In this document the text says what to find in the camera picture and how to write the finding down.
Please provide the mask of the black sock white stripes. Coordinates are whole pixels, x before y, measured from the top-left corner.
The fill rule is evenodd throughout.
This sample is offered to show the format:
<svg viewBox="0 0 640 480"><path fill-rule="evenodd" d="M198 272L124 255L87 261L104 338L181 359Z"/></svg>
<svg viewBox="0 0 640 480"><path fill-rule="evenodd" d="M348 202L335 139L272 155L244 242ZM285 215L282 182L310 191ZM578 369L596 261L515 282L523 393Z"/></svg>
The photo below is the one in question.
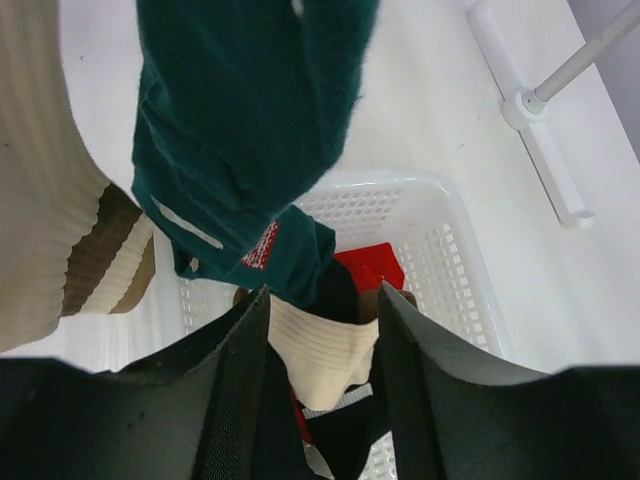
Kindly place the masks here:
<svg viewBox="0 0 640 480"><path fill-rule="evenodd" d="M333 260L319 280L316 301L304 311L329 320L357 324L360 294L347 268ZM338 407L318 412L300 404L311 413L300 425L304 438L317 449L332 477L359 478L371 447L390 427L377 343L369 381L360 387L350 388Z"/></svg>

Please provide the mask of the cream brown sock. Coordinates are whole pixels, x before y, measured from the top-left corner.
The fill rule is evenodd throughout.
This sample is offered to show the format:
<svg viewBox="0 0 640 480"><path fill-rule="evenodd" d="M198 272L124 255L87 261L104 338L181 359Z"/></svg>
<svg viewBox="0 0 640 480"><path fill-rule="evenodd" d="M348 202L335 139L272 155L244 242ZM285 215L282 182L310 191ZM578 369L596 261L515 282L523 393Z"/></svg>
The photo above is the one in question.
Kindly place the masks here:
<svg viewBox="0 0 640 480"><path fill-rule="evenodd" d="M359 295L357 324L329 320L270 298L268 342L305 408L330 411L350 388L369 381L379 339L378 296L375 289Z"/></svg>
<svg viewBox="0 0 640 480"><path fill-rule="evenodd" d="M73 119L54 1L1 5L1 347L76 314L125 314L155 273L151 220Z"/></svg>

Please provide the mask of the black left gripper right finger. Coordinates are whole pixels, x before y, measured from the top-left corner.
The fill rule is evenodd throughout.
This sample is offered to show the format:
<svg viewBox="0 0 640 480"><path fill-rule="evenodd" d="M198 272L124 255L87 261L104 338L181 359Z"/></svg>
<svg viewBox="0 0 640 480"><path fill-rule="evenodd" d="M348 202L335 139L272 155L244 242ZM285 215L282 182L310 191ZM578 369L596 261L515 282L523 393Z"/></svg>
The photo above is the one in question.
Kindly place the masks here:
<svg viewBox="0 0 640 480"><path fill-rule="evenodd" d="M468 343L396 289L379 346L402 479L635 479L639 370L531 370Z"/></svg>

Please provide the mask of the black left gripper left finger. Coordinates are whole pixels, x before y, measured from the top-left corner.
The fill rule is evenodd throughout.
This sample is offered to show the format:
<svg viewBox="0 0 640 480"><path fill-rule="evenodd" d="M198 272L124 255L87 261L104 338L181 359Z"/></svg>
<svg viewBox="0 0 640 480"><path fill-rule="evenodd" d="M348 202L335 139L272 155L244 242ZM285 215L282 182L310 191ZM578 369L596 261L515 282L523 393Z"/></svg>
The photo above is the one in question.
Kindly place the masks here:
<svg viewBox="0 0 640 480"><path fill-rule="evenodd" d="M1 363L5 479L246 479L267 350L268 292L121 371Z"/></svg>

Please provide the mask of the red sock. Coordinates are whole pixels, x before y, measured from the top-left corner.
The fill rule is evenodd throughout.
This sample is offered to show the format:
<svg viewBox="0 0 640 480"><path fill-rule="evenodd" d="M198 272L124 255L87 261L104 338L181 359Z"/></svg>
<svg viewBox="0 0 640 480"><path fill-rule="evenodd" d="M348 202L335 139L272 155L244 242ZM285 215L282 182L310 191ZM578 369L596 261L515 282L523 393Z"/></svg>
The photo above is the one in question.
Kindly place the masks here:
<svg viewBox="0 0 640 480"><path fill-rule="evenodd" d="M384 282L404 288L405 273L390 243L342 251L334 258L347 268L359 293L378 290Z"/></svg>

